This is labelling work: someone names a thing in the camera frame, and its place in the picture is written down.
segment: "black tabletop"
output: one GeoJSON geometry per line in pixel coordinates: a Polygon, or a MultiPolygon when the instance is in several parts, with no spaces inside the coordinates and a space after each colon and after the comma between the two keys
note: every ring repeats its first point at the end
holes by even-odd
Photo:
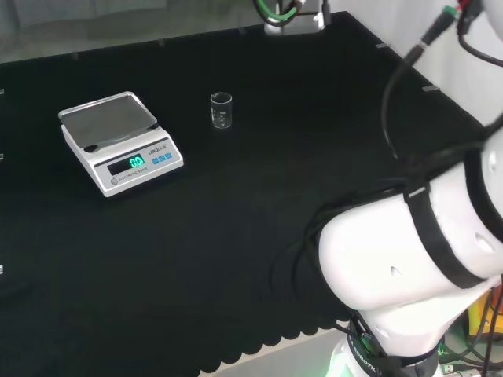
{"type": "MultiPolygon", "coordinates": [[[[397,174],[379,106],[398,58],[348,14],[332,21],[318,35],[257,26],[0,67],[2,377],[190,377],[344,319],[307,260],[293,294],[293,255],[318,206],[397,174]],[[57,114],[127,90],[185,166],[106,199],[57,114]],[[218,91],[233,95],[227,132],[211,126],[218,91]]],[[[427,85],[411,72],[396,87],[399,152],[479,127],[427,85]]]]}

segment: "white wall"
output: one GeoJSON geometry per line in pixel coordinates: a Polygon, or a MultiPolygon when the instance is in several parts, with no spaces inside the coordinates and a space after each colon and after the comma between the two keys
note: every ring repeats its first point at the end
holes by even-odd
{"type": "MultiPolygon", "coordinates": [[[[332,11],[346,10],[400,55],[419,41],[446,4],[454,0],[331,0],[332,11]]],[[[483,14],[467,37],[475,48],[503,59],[503,42],[483,14]]],[[[427,50],[415,68],[482,124],[503,112],[503,68],[478,60],[457,42],[452,27],[427,50]]]]}

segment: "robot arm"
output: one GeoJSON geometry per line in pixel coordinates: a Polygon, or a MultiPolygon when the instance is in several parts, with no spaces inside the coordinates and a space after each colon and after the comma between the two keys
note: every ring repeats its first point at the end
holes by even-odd
{"type": "MultiPolygon", "coordinates": [[[[503,0],[459,3],[457,9],[443,10],[406,56],[405,66],[412,66],[461,11],[460,42],[482,10],[503,40],[503,0]]],[[[324,27],[325,23],[302,31],[295,22],[307,2],[293,4],[300,6],[295,11],[287,9],[290,16],[282,20],[264,16],[263,9],[257,8],[268,34],[315,32],[324,27]]],[[[318,1],[318,9],[325,21],[327,8],[318,1]]],[[[475,49],[464,48],[477,56],[475,49]]],[[[481,53],[478,57],[503,66],[503,61],[481,53]]],[[[374,339],[379,346],[377,353],[384,358],[397,357],[402,365],[414,366],[412,372],[417,375],[416,366],[423,365],[423,377],[442,375],[436,353],[439,340],[466,308],[500,283],[503,272],[503,169],[497,166],[503,161],[503,119],[501,126],[495,125],[490,131],[473,148],[457,151],[457,163],[444,161],[443,166],[452,167],[438,177],[422,171],[422,180],[409,177],[399,193],[395,187],[383,191],[381,197],[374,193],[360,203],[341,203],[339,215],[324,227],[316,224],[316,232],[308,232],[314,234],[310,241],[316,242],[322,228],[318,244],[321,272],[336,296],[358,318],[347,330],[347,339],[336,347],[331,370],[347,368],[357,377],[383,375],[372,366],[371,356],[363,354],[363,348],[357,350],[355,343],[361,339],[354,331],[358,328],[359,334],[363,331],[374,339]]],[[[405,370],[395,372],[411,375],[405,370]]]]}

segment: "digital display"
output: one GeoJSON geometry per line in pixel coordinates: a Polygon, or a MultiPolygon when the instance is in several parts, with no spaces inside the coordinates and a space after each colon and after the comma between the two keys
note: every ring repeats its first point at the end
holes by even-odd
{"type": "Polygon", "coordinates": [[[111,175],[116,175],[126,170],[140,167],[141,165],[145,165],[145,160],[141,157],[141,154],[138,154],[108,165],[108,171],[111,175]]]}

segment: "green light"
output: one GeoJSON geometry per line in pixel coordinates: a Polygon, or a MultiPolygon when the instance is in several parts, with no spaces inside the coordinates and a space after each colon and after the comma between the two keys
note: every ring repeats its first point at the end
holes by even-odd
{"type": "Polygon", "coordinates": [[[145,161],[140,156],[134,157],[129,160],[129,164],[131,165],[131,167],[140,167],[144,163],[145,161]]]}

